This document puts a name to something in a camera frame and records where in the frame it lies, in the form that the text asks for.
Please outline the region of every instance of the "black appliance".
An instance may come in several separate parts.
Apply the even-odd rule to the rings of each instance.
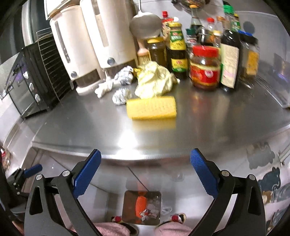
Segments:
[[[20,51],[6,88],[22,118],[51,110],[71,90],[52,34]]]

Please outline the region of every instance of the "red lid jar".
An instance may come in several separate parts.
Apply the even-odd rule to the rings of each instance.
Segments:
[[[218,48],[194,46],[190,61],[190,77],[194,86],[213,90],[220,81],[220,61]]]

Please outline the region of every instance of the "metal rack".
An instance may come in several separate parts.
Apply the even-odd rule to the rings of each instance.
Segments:
[[[71,90],[70,77],[58,52],[51,28],[36,32],[37,43],[47,76],[58,98]]]

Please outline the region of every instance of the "blue rubber pad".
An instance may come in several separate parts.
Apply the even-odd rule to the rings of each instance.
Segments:
[[[37,174],[38,172],[42,171],[42,165],[37,164],[29,169],[26,169],[23,172],[23,177],[24,178],[29,178],[31,176],[34,176],[35,174]]]
[[[101,164],[101,152],[95,149],[74,181],[73,196],[77,199],[87,190],[92,178]]]
[[[218,182],[205,161],[206,159],[199,153],[198,150],[193,149],[191,151],[191,165],[194,167],[206,193],[216,199],[218,197]]]

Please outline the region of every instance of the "countertop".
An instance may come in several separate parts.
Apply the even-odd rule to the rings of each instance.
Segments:
[[[136,86],[128,86],[133,94]],[[115,90],[102,99],[94,93],[67,94],[46,113],[32,147],[76,156],[88,156],[97,148],[106,159],[155,160],[188,157],[193,148],[204,155],[235,150],[290,127],[290,110],[282,109],[258,84],[226,94],[181,81],[167,94],[176,99],[176,119],[151,121],[129,119],[126,106],[112,102]],[[27,121],[33,124],[34,119],[38,117]]]

